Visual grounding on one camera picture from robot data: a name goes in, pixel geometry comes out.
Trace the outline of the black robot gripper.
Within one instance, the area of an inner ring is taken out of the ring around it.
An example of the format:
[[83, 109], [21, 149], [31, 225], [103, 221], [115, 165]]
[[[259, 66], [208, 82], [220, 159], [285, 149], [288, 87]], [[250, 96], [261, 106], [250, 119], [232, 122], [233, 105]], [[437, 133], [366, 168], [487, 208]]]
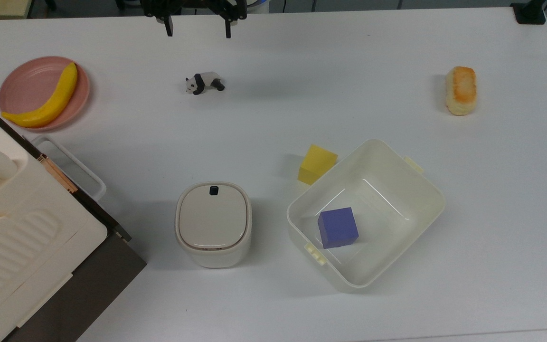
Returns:
[[225, 19], [226, 38], [231, 38], [232, 21], [247, 18], [245, 0], [143, 0], [142, 9], [146, 17], [164, 21], [168, 37], [173, 36], [173, 15], [181, 9], [207, 9]]

